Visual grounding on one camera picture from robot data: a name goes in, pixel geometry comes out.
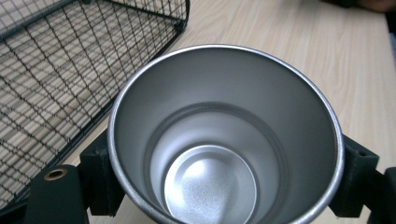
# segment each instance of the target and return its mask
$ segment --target metal grid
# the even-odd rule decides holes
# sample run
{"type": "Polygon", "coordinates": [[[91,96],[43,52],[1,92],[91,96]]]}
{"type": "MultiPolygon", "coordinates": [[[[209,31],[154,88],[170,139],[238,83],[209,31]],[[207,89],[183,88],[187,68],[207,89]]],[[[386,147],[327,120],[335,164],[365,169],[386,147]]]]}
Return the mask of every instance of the metal grid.
{"type": "Polygon", "coordinates": [[[189,9],[172,0],[47,1],[25,14],[0,3],[0,208],[75,146],[127,79],[182,32],[189,9]]]}

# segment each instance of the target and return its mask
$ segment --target black bracket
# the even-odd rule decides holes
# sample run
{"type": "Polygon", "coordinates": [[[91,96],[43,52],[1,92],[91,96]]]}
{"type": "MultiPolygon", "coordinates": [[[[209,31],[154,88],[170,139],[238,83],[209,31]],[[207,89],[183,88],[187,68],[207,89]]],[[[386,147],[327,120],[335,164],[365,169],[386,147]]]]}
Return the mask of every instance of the black bracket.
{"type": "MultiPolygon", "coordinates": [[[[359,217],[365,204],[368,223],[396,223],[396,167],[382,175],[379,157],[344,136],[343,178],[330,208],[338,217],[359,217]]],[[[28,200],[0,211],[0,223],[88,223],[95,216],[115,216],[124,196],[110,165],[106,131],[81,154],[78,167],[61,165],[43,170],[32,181],[28,200]]]]}
{"type": "Polygon", "coordinates": [[[368,223],[396,223],[396,167],[382,175],[377,155],[346,136],[344,143],[343,178],[330,208],[338,217],[359,217],[365,204],[372,212],[368,223]]]}
{"type": "Polygon", "coordinates": [[[94,216],[115,216],[125,195],[112,170],[106,131],[81,154],[78,167],[58,165],[31,182],[28,200],[0,211],[0,223],[85,224],[94,216]]]}

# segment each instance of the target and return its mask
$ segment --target wire mesh basket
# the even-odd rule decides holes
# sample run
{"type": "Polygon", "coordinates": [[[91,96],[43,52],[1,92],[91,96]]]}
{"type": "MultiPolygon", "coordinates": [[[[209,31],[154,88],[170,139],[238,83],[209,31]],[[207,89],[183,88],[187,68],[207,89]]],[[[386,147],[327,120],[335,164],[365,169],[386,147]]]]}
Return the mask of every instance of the wire mesh basket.
{"type": "Polygon", "coordinates": [[[1,0],[0,208],[72,150],[184,30],[189,1],[1,0]]]}

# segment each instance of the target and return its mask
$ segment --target metal cup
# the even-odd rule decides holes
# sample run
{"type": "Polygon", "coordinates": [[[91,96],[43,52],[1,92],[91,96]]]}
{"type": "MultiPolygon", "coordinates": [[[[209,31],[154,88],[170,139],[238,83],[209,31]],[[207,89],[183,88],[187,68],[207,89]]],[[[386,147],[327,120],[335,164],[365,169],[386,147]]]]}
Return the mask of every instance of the metal cup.
{"type": "Polygon", "coordinates": [[[341,129],[318,88],[236,46],[149,63],[120,92],[108,130],[121,185],[161,223],[308,222],[344,166],[341,129]]]}

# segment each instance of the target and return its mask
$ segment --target black plastic holder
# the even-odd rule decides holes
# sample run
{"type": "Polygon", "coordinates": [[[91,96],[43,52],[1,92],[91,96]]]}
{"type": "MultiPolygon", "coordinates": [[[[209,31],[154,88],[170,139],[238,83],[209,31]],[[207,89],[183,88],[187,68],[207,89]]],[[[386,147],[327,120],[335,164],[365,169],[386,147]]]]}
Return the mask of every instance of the black plastic holder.
{"type": "MultiPolygon", "coordinates": [[[[368,223],[396,223],[396,167],[380,174],[375,169],[377,155],[346,136],[344,140],[345,170],[330,208],[338,217],[359,217],[366,205],[372,212],[368,223]]],[[[93,215],[115,216],[125,193],[110,165],[106,131],[80,154],[80,160],[78,167],[42,171],[32,183],[35,197],[6,207],[0,222],[87,223],[88,207],[93,215]],[[46,178],[52,175],[55,180],[46,178]]]]}

